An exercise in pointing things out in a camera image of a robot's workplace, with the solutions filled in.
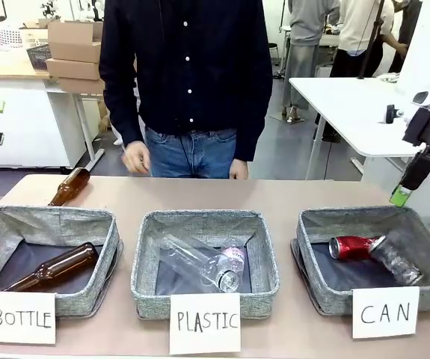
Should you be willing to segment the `person right hand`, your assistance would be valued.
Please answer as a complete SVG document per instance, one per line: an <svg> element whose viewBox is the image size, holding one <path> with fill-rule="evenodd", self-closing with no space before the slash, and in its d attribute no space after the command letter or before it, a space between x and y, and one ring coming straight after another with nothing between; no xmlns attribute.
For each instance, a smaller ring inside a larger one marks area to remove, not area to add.
<svg viewBox="0 0 430 359"><path fill-rule="evenodd" d="M142 141L133 141L125 146L122 161L132 174L150 173L150 152Z"/></svg>

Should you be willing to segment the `person left hand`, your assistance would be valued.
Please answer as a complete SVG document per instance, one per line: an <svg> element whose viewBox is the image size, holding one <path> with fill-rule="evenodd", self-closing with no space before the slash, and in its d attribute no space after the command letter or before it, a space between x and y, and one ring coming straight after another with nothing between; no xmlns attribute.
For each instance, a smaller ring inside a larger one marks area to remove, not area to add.
<svg viewBox="0 0 430 359"><path fill-rule="evenodd" d="M246 180L249 177L248 163L234 159L230 166L229 175L232 180Z"/></svg>

